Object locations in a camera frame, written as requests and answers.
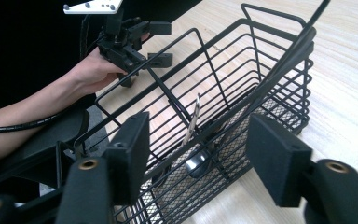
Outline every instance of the black clamp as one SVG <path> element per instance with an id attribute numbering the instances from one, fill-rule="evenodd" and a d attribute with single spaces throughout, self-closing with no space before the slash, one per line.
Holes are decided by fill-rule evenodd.
<path id="1" fill-rule="evenodd" d="M 16 207 L 0 195 L 0 224 L 112 223 L 112 205 L 136 205 L 150 156 L 149 113 L 128 118 L 101 157 L 72 164 L 65 185 Z"/>
<path id="2" fill-rule="evenodd" d="M 139 17 L 123 21 L 122 18 L 123 10 L 106 16 L 106 24 L 100 33 L 97 45 L 107 61 L 129 73 L 147 60 L 138 52 L 142 48 L 142 36 L 170 35 L 172 27 L 170 23 L 163 21 L 142 21 Z M 150 66 L 170 67 L 171 65 L 172 55 L 165 53 L 157 57 Z M 124 75 L 119 74 L 118 77 L 122 79 Z M 127 79 L 121 85 L 130 87 L 132 83 Z"/>
<path id="3" fill-rule="evenodd" d="M 280 207 L 299 207 L 314 223 L 358 223 L 358 173 L 341 161 L 311 161 L 312 148 L 277 120 L 253 114 L 247 156 L 271 198 Z"/>

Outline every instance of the wire grid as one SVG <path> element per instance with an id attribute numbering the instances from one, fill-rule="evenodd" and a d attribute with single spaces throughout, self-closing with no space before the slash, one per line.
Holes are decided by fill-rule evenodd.
<path id="1" fill-rule="evenodd" d="M 198 45 L 189 44 L 194 39 Z M 133 87 L 124 89 L 118 83 L 97 99 L 107 116 L 100 126 L 113 130 L 109 138 L 126 118 L 150 113 L 151 156 L 141 194 L 136 205 L 115 207 L 117 223 L 180 223 L 250 169 L 245 145 L 250 112 L 239 105 L 295 39 L 295 35 L 246 19 L 234 22 L 206 44 L 200 32 L 191 29 L 157 54 L 181 52 L 182 58 L 174 54 L 171 68 L 152 69 L 145 64 Z M 299 133 L 309 120 L 311 67 L 306 55 L 253 112 Z M 201 107 L 195 136 L 181 146 L 198 93 Z M 109 102 L 115 102 L 114 111 L 102 107 Z M 234 116 L 227 117 L 232 111 Z M 206 172 L 193 178 L 186 162 L 202 150 L 209 156 L 193 172 L 207 167 Z"/>

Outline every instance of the light wood surface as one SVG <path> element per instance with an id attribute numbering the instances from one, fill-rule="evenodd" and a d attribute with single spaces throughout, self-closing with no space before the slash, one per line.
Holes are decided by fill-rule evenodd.
<path id="1" fill-rule="evenodd" d="M 320 1 L 204 0 L 172 24 L 171 36 L 155 36 L 148 41 L 143 53 L 158 51 L 192 27 L 198 28 L 203 40 L 208 41 L 242 17 L 240 4 L 244 2 L 297 15 L 306 21 L 320 4 Z M 298 31 L 280 20 L 263 16 L 255 19 L 287 32 Z M 315 65 L 310 70 L 313 77 L 309 85 L 310 124 L 299 138 L 314 149 L 314 161 L 339 160 L 358 170 L 358 1 L 332 1 L 315 28 L 318 34 L 311 54 Z M 194 43 L 189 40 L 188 48 L 178 50 L 191 52 Z M 141 78 L 136 81 L 151 81 Z M 106 100 L 106 108 L 117 107 L 120 99 L 125 101 L 127 93 L 119 94 L 119 98 Z M 303 205 L 304 202 L 300 208 L 276 207 L 251 170 L 185 223 L 304 223 Z"/>

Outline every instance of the wire basket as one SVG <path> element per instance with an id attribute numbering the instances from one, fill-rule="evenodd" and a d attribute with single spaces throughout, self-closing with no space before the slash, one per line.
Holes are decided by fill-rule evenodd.
<path id="1" fill-rule="evenodd" d="M 209 42 L 190 29 L 97 98 L 106 118 L 77 139 L 78 145 L 103 128 L 113 130 L 106 136 L 111 139 L 128 117 L 150 113 L 151 156 L 140 197 L 134 206 L 115 206 L 117 223 L 180 223 L 244 175 L 251 168 L 245 145 L 250 113 L 276 119 L 293 133 L 308 124 L 314 29 L 288 14 L 241 8 L 245 18 Z M 303 32 L 293 35 L 252 21 L 249 8 L 298 22 Z M 198 45 L 189 45 L 194 39 Z M 150 68 L 169 52 L 173 66 Z M 131 88 L 120 86 L 138 72 Z M 197 124 L 183 144 L 198 97 Z M 103 107 L 112 103 L 114 111 Z M 198 163 L 188 169 L 192 159 Z"/>

